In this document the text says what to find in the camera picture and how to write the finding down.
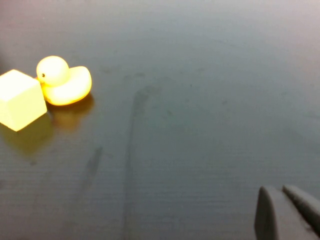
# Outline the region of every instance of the yellow cube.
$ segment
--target yellow cube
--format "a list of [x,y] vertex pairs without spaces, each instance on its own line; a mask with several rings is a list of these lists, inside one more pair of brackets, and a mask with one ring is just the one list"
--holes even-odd
[[36,79],[15,69],[0,76],[0,123],[17,132],[46,112]]

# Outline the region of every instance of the duck head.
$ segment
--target duck head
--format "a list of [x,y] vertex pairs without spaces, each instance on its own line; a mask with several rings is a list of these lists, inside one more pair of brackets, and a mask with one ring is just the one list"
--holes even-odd
[[47,56],[36,66],[36,75],[41,84],[57,87],[69,80],[69,66],[59,56]]

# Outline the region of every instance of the dark table surface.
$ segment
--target dark table surface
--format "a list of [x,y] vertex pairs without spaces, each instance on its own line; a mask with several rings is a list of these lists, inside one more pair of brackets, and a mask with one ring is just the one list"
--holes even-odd
[[320,3],[0,0],[0,70],[92,91],[0,126],[1,240],[253,240],[258,189],[320,197]]

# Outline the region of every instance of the yellow rubber duck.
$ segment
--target yellow rubber duck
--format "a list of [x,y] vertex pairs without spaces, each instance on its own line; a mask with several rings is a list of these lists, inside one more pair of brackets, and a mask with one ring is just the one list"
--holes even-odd
[[36,67],[36,79],[41,83],[44,99],[56,106],[69,105],[87,96],[92,87],[85,66],[69,68],[59,56],[47,56]]

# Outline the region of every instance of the smudge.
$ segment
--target smudge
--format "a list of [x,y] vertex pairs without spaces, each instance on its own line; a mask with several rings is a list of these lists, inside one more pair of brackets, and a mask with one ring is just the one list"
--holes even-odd
[[167,114],[168,116],[172,116],[172,115],[173,115],[172,111],[170,111],[170,110],[167,110],[167,111],[166,111],[166,114]]
[[133,104],[131,108],[131,116],[128,127],[128,142],[125,153],[125,175],[124,175],[124,204],[123,204],[123,230],[122,239],[130,239],[132,237],[132,215],[134,210],[134,197],[135,193],[135,179],[134,179],[134,135],[137,123],[137,116],[145,112],[145,106],[148,99],[161,92],[161,88],[158,86],[148,85],[134,95]]
[[93,156],[87,162],[84,172],[82,175],[82,180],[79,184],[79,189],[77,190],[73,200],[69,206],[69,213],[66,218],[66,221],[62,225],[62,229],[60,231],[61,238],[60,239],[71,239],[71,236],[74,232],[74,227],[76,225],[76,213],[78,212],[81,199],[85,195],[86,191],[91,187],[93,180],[97,174],[101,157],[102,157],[103,147],[98,147],[95,151]]
[[123,77],[122,80],[125,81],[125,82],[130,81],[130,80],[132,80],[132,76],[131,75],[126,75],[126,76]]
[[146,77],[146,74],[143,73],[143,72],[137,72],[135,75],[134,75],[135,78],[145,78]]
[[113,155],[112,153],[106,153],[105,154],[109,159],[113,159],[115,157],[115,155]]
[[2,179],[0,180],[0,190],[4,189],[6,186],[6,180]]
[[198,68],[196,71],[198,72],[198,73],[202,73],[202,72],[204,72],[206,69],[204,68],[204,67],[200,67],[200,68]]

